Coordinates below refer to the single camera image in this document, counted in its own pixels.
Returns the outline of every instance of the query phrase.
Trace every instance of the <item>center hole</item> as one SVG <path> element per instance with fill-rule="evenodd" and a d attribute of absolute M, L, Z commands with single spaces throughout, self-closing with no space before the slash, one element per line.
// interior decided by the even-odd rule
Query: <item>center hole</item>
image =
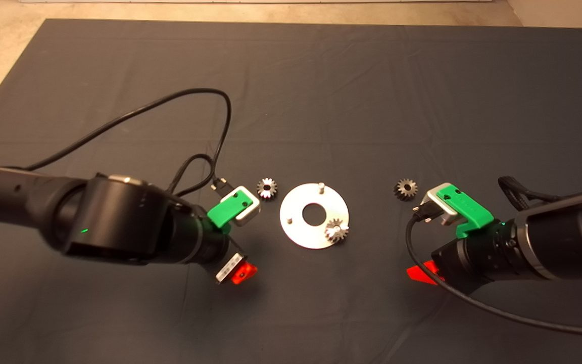
<path fill-rule="evenodd" d="M 327 219 L 325 209 L 317 203 L 310 203 L 302 210 L 302 217 L 307 224 L 311 226 L 319 226 Z"/>

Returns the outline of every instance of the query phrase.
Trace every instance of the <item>small metal gear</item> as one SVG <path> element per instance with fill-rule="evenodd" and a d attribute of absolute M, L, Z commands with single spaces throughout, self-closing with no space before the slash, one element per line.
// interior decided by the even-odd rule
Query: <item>small metal gear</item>
<path fill-rule="evenodd" d="M 336 243 L 344 239 L 349 232 L 349 226 L 344 225 L 341 219 L 333 219 L 325 227 L 325 237 Z"/>
<path fill-rule="evenodd" d="M 263 178 L 257 183 L 257 194 L 262 200 L 271 200 L 277 193 L 277 183 L 272 178 Z"/>
<path fill-rule="evenodd" d="M 401 201 L 410 201 L 416 196 L 419 186 L 411 179 L 404 178 L 395 185 L 395 196 Z"/>

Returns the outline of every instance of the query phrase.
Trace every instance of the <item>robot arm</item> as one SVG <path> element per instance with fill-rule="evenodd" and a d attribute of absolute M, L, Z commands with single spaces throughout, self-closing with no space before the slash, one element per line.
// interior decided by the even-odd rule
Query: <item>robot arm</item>
<path fill-rule="evenodd" d="M 493 281 L 582 279 L 582 194 L 494 219 L 431 257 L 437 274 L 464 293 Z"/>
<path fill-rule="evenodd" d="M 205 210 L 142 180 L 89 180 L 0 168 L 0 222 L 36 228 L 66 256 L 113 263 L 198 263 L 217 283 L 257 270 Z"/>

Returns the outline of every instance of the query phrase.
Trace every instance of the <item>silver ring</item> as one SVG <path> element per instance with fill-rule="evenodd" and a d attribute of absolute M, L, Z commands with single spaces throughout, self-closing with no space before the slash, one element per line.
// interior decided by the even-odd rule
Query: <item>silver ring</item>
<path fill-rule="evenodd" d="M 318 226 L 309 225 L 302 212 L 315 203 L 325 209 L 326 219 Z M 294 243 L 307 249 L 325 249 L 337 240 L 333 241 L 325 234 L 327 224 L 339 219 L 342 226 L 349 226 L 349 211 L 343 198 L 325 184 L 304 184 L 292 189 L 282 201 L 280 206 L 280 224 L 282 230 Z"/>

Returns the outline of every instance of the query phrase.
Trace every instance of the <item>table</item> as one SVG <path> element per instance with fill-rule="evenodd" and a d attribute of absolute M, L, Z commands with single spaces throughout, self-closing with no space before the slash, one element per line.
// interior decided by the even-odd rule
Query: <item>table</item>
<path fill-rule="evenodd" d="M 392 194 L 404 177 L 422 193 L 450 181 L 508 219 L 500 175 L 582 190 L 582 29 L 48 20 L 0 86 L 0 164 L 36 161 L 188 87 L 233 100 L 218 174 L 279 184 L 281 198 L 233 233 L 257 276 L 215 286 L 196 266 L 68 259 L 0 224 L 0 362 L 582 362 L 582 337 L 410 281 L 402 233 L 414 204 Z M 217 97 L 182 99 L 42 172 L 166 187 L 185 158 L 213 150 L 223 113 Z M 310 251 L 278 211 L 293 187 L 320 181 L 346 200 L 351 232 Z M 414 239 L 427 258 L 452 236 L 419 226 Z M 582 324 L 582 282 L 494 283 L 475 297 Z"/>

